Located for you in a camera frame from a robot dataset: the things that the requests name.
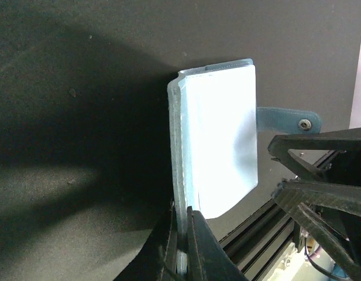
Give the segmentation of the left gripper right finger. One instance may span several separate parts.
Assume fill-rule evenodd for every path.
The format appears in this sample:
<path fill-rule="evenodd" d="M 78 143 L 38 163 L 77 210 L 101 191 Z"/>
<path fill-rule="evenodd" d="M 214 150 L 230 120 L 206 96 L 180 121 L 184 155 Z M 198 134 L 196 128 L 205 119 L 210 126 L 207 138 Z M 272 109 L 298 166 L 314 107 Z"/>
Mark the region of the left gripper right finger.
<path fill-rule="evenodd" d="M 200 211 L 187 208 L 188 279 L 240 280 L 247 278 L 228 258 Z"/>

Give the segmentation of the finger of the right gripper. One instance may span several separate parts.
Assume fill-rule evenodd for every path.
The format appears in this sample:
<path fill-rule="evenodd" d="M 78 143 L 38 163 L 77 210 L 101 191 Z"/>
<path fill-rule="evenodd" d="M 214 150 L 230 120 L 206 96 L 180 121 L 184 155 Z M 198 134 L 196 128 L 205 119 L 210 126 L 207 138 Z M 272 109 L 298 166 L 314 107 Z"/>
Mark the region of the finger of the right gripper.
<path fill-rule="evenodd" d="M 273 159 L 291 170 L 301 180 L 324 181 L 324 172 L 296 156 L 290 150 L 357 151 L 361 149 L 361 128 L 342 131 L 276 135 L 267 150 Z"/>
<path fill-rule="evenodd" d="M 285 180 L 272 198 L 352 280 L 361 280 L 361 187 Z"/>

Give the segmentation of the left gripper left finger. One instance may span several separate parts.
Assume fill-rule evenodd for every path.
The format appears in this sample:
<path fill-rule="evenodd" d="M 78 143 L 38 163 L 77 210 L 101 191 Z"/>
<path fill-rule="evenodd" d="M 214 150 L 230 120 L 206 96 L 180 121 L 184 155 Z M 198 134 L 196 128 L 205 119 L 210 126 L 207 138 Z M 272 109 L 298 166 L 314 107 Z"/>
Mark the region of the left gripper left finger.
<path fill-rule="evenodd" d="M 176 212 L 171 202 L 139 253 L 115 280 L 177 280 L 177 240 Z"/>

